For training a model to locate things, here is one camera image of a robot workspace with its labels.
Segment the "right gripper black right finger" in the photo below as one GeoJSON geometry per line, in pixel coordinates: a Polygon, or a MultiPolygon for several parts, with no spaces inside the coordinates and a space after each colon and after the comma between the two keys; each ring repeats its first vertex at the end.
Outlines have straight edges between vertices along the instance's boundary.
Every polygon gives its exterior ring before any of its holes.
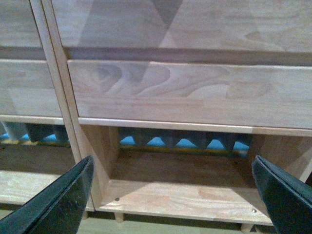
{"type": "Polygon", "coordinates": [[[312,232],[312,188],[261,156],[252,162],[259,195],[278,234],[312,232]]]}

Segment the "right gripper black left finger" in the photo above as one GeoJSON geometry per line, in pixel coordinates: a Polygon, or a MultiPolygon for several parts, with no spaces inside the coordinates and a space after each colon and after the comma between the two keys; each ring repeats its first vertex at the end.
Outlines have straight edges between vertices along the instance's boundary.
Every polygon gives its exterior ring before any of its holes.
{"type": "Polygon", "coordinates": [[[76,234],[94,178],[87,156],[16,211],[0,221],[2,234],[76,234]]]}

